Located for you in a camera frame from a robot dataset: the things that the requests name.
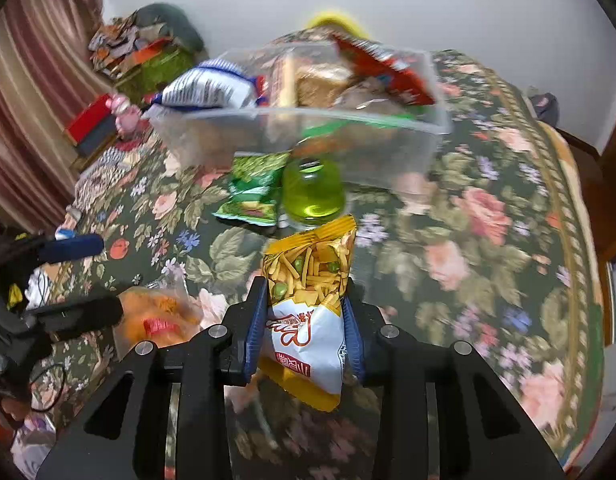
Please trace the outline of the orange balls snack bag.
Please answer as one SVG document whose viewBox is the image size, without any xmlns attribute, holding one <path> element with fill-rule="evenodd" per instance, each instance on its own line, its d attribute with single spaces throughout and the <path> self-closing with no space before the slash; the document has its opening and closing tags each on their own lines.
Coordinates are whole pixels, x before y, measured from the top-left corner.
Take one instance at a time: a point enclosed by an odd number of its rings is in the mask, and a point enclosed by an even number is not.
<svg viewBox="0 0 616 480">
<path fill-rule="evenodd" d="M 184 344 L 201 327 L 201 311 L 174 290 L 131 287 L 119 299 L 122 319 L 112 330 L 119 358 L 143 340 L 158 348 Z"/>
</svg>

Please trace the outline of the yellow fries snack bag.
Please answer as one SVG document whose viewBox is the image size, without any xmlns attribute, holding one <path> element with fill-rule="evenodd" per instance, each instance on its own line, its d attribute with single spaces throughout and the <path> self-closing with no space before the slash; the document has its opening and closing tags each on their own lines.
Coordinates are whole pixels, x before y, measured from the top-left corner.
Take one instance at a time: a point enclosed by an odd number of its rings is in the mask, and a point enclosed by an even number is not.
<svg viewBox="0 0 616 480">
<path fill-rule="evenodd" d="M 276 240 L 262 259 L 270 307 L 258 366 L 318 411 L 340 402 L 346 361 L 343 301 L 357 223 L 346 214 Z"/>
</svg>

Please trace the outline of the blue white snack bag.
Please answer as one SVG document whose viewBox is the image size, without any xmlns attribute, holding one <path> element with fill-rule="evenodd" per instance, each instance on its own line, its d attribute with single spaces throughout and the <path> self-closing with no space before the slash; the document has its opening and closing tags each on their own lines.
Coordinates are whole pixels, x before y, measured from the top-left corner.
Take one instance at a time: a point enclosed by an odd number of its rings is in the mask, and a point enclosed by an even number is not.
<svg viewBox="0 0 616 480">
<path fill-rule="evenodd" d="M 266 84 L 265 76 L 248 76 L 242 66 L 212 58 L 178 76 L 148 103 L 179 112 L 267 106 Z"/>
</svg>

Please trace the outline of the orange cracker pack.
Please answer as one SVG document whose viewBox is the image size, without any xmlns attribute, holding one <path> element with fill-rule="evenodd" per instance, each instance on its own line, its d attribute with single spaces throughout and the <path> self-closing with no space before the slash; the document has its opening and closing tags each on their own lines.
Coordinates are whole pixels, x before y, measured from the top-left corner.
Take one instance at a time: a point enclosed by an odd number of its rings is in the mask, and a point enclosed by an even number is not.
<svg viewBox="0 0 616 480">
<path fill-rule="evenodd" d="M 295 107 L 297 104 L 294 57 L 285 53 L 276 58 L 272 68 L 270 87 L 271 107 Z"/>
</svg>

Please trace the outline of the brown cake pack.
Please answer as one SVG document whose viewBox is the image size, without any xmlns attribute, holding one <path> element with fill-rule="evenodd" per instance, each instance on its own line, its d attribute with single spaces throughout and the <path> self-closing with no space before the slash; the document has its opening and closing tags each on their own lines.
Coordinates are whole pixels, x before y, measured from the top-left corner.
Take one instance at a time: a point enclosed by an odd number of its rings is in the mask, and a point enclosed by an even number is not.
<svg viewBox="0 0 616 480">
<path fill-rule="evenodd" d="M 296 73 L 300 107 L 329 108 L 357 78 L 347 66 L 335 63 L 302 65 Z"/>
</svg>

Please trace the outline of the green pastry pack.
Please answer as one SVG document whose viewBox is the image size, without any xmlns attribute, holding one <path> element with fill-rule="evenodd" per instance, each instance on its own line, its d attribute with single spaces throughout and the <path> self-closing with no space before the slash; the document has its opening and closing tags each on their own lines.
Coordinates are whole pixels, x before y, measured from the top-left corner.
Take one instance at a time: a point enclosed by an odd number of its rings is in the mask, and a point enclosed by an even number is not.
<svg viewBox="0 0 616 480">
<path fill-rule="evenodd" d="M 424 112 L 423 105 L 403 104 L 394 96 L 389 96 L 378 88 L 358 84 L 337 96 L 332 105 L 337 112 L 350 112 L 362 116 L 376 115 L 390 119 L 419 118 Z M 351 136 L 355 142 L 374 141 L 379 138 L 390 139 L 399 132 L 400 127 L 385 120 L 352 120 L 350 118 L 306 116 L 305 128 L 301 136 L 304 139 L 317 136 Z"/>
</svg>

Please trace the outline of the red snack bag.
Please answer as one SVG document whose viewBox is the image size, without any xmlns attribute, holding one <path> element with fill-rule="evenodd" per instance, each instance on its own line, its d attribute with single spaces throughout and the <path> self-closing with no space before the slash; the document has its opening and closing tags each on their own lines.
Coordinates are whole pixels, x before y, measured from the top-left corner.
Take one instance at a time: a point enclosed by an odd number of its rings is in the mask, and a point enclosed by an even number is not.
<svg viewBox="0 0 616 480">
<path fill-rule="evenodd" d="M 391 96 L 407 105 L 433 105 L 434 96 L 410 65 L 371 41 L 332 32 L 340 55 L 363 78 L 376 79 Z"/>
</svg>

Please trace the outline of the patchwork quilt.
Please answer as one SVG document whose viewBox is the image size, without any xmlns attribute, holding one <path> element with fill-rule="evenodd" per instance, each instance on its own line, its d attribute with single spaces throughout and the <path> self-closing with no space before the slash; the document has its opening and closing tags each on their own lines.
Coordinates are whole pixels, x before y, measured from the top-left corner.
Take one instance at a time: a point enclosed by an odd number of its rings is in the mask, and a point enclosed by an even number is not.
<svg viewBox="0 0 616 480">
<path fill-rule="evenodd" d="M 95 200 L 107 192 L 147 155 L 156 139 L 151 133 L 131 141 L 118 141 L 106 148 L 86 168 L 74 186 L 74 200 L 66 208 L 66 217 L 79 221 Z"/>
</svg>

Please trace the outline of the floral green bedspread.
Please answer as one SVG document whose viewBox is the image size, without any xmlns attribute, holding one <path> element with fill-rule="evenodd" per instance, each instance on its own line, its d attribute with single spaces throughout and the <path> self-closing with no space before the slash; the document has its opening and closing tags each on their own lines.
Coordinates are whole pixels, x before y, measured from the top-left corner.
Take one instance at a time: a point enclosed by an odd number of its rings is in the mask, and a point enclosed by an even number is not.
<svg viewBox="0 0 616 480">
<path fill-rule="evenodd" d="M 352 276 L 387 321 L 417 339 L 474 344 L 570 467 L 598 414 L 603 313 L 590 221 L 573 156 L 523 93 L 474 58 L 434 62 L 453 129 L 408 194 L 349 194 Z M 223 170 L 184 168 L 158 141 L 86 182 L 82 232 L 102 255 L 62 266 L 60 301 L 182 271 L 207 322 L 245 295 L 267 237 L 215 215 Z"/>
</svg>

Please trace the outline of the green pea snack bag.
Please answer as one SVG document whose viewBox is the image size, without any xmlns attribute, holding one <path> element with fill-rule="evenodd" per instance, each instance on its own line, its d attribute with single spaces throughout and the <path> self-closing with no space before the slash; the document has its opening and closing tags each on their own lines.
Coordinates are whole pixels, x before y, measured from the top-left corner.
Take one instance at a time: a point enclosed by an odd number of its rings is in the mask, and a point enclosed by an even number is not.
<svg viewBox="0 0 616 480">
<path fill-rule="evenodd" d="M 288 152 L 236 152 L 227 187 L 229 197 L 213 215 L 221 220 L 246 222 L 261 228 L 276 226 L 282 174 L 288 159 Z"/>
</svg>

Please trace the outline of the striped red curtain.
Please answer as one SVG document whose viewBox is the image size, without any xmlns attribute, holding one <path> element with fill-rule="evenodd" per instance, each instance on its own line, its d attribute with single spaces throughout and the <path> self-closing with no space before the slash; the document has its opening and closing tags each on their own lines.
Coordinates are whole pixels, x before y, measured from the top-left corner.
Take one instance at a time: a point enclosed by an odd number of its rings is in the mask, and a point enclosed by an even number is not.
<svg viewBox="0 0 616 480">
<path fill-rule="evenodd" d="M 66 128 L 108 86 L 87 45 L 102 0 L 6 0 L 0 10 L 0 212 L 50 232 L 73 200 Z"/>
</svg>

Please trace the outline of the green patterned box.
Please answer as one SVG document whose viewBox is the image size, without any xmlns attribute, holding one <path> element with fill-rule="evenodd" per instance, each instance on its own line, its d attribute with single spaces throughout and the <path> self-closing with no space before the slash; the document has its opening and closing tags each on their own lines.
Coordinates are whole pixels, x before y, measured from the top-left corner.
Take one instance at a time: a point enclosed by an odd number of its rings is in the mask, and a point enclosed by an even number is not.
<svg viewBox="0 0 616 480">
<path fill-rule="evenodd" d="M 193 53 L 178 46 L 166 47 L 153 58 L 133 67 L 114 84 L 114 90 L 127 96 L 133 104 L 142 106 L 145 96 L 163 91 L 194 64 Z"/>
</svg>

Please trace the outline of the clutter pile of cloths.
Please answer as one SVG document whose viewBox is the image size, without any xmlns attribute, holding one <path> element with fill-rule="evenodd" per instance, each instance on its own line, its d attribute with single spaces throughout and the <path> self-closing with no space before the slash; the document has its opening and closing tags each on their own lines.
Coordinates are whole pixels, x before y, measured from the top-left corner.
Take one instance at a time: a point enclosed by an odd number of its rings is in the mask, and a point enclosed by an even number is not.
<svg viewBox="0 0 616 480">
<path fill-rule="evenodd" d="M 173 36 L 160 20 L 141 25 L 138 13 L 102 24 L 88 44 L 96 73 L 118 80 L 170 46 Z"/>
</svg>

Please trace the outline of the clear plastic storage box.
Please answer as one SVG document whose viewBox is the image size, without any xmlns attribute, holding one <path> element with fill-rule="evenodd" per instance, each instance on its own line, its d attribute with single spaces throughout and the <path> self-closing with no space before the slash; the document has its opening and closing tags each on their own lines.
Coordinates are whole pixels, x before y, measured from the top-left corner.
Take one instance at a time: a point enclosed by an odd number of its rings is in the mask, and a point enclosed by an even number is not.
<svg viewBox="0 0 616 480">
<path fill-rule="evenodd" d="M 147 118 L 155 133 L 178 157 L 181 165 L 224 167 L 236 152 L 294 152 L 296 156 L 325 157 L 337 163 L 343 181 L 371 188 L 411 194 L 408 180 L 427 174 L 441 141 L 452 130 L 439 86 L 436 68 L 425 51 L 396 49 L 382 44 L 390 54 L 410 65 L 436 99 L 414 120 L 337 112 L 314 107 L 256 107 L 241 110 L 179 112 L 153 105 Z M 351 136 L 317 136 L 304 139 L 306 116 L 385 120 L 400 130 L 390 139 L 355 142 Z"/>
</svg>

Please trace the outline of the wooden wardrobe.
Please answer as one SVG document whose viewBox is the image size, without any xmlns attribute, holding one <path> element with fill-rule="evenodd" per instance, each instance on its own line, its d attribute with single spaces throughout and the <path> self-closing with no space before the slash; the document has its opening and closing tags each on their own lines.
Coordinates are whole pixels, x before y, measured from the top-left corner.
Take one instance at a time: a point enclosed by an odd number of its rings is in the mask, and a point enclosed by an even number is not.
<svg viewBox="0 0 616 480">
<path fill-rule="evenodd" d="M 576 160 L 590 217 L 602 292 L 604 344 L 609 346 L 616 341 L 616 120 L 610 140 L 601 151 L 565 130 L 560 135 Z"/>
</svg>

